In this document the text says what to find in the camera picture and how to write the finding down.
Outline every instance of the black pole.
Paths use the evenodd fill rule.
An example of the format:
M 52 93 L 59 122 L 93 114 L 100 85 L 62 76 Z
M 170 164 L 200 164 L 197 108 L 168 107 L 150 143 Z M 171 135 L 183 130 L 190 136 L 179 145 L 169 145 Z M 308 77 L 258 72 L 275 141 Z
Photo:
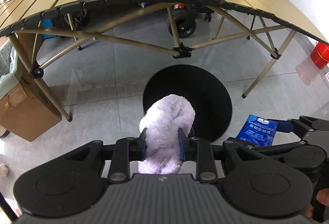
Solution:
M 10 205 L 7 203 L 1 192 L 0 192 L 0 207 L 12 223 L 14 223 L 18 219 L 17 215 L 12 210 Z

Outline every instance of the lavender plush fabric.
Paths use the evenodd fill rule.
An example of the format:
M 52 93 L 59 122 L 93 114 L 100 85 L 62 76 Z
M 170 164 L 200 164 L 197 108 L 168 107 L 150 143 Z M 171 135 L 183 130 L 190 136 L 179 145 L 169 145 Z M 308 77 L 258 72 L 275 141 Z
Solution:
M 182 166 L 178 129 L 190 133 L 195 112 L 183 97 L 169 95 L 154 103 L 139 123 L 146 130 L 146 158 L 139 161 L 141 174 L 176 174 Z

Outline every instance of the black trash bin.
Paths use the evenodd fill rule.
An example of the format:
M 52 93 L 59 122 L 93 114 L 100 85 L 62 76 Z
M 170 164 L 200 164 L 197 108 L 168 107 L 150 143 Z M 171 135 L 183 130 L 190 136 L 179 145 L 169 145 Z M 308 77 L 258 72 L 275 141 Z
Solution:
M 225 86 L 210 72 L 191 65 L 174 65 L 157 72 L 143 94 L 146 114 L 156 101 L 170 94 L 185 97 L 195 110 L 195 136 L 217 140 L 228 128 L 232 103 Z

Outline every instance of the gray tile floor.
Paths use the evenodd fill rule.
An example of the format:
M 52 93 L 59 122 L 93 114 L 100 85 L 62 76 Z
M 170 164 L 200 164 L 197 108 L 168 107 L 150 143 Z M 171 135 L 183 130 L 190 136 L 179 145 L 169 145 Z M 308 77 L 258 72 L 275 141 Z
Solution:
M 94 11 L 99 21 L 116 18 L 127 9 Z M 250 26 L 252 16 L 231 11 Z M 197 19 L 197 30 L 185 45 L 211 39 L 219 22 L 214 15 L 205 23 L 203 14 Z M 166 27 L 166 11 L 159 11 L 115 27 L 108 34 L 135 39 L 168 48 L 173 42 Z M 275 25 L 267 20 L 268 25 Z M 256 19 L 254 29 L 261 28 Z M 224 21 L 220 35 L 240 30 Z M 272 32 L 279 46 L 287 30 Z M 39 63 L 69 45 L 73 39 L 55 38 L 44 41 L 38 54 Z M 253 82 L 270 60 L 268 52 L 253 39 L 241 38 L 194 51 L 191 58 L 173 59 L 170 56 L 144 49 L 106 42 L 88 42 L 86 48 L 73 50 L 45 69 L 45 81 L 65 109 L 73 114 L 73 122 L 62 120 L 32 143 L 10 134 L 0 141 L 3 160 L 10 174 L 1 178 L 0 191 L 12 198 L 14 181 L 25 171 L 47 162 L 94 139 L 111 144 L 119 138 L 139 135 L 143 116 L 142 93 L 149 78 L 160 69 L 178 63 L 202 67 L 217 76 L 227 88 L 233 103 L 233 117 L 226 133 L 216 143 L 236 136 L 249 114 L 264 118 L 287 119 L 309 115 L 329 119 L 329 90 L 325 71 L 319 71 L 310 58 L 313 46 L 302 35 L 290 43 L 282 58 L 246 99 L 241 94 Z M 274 144 L 294 142 L 293 134 L 277 133 Z M 132 165 L 137 171 L 137 163 Z M 182 173 L 194 173 L 195 163 L 186 162 Z

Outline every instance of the black plastic joint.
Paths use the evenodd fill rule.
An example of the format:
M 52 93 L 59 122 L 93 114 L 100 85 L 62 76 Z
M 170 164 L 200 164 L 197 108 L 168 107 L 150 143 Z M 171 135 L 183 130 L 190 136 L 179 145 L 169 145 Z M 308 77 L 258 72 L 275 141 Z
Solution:
M 34 70 L 32 72 L 29 72 L 29 75 L 33 78 L 33 79 L 39 79 L 42 78 L 44 75 L 44 72 L 42 69 L 40 69 L 40 65 L 36 62 L 33 66 Z
M 173 56 L 174 58 L 184 58 L 184 57 L 191 57 L 192 56 L 192 48 L 184 46 L 181 42 L 179 47 L 174 47 L 173 50 L 178 51 L 179 55 Z
M 271 58 L 278 60 L 281 57 L 281 54 L 278 53 L 278 50 L 276 48 L 274 48 L 274 52 L 276 53 L 276 56 L 273 56 L 271 54 Z

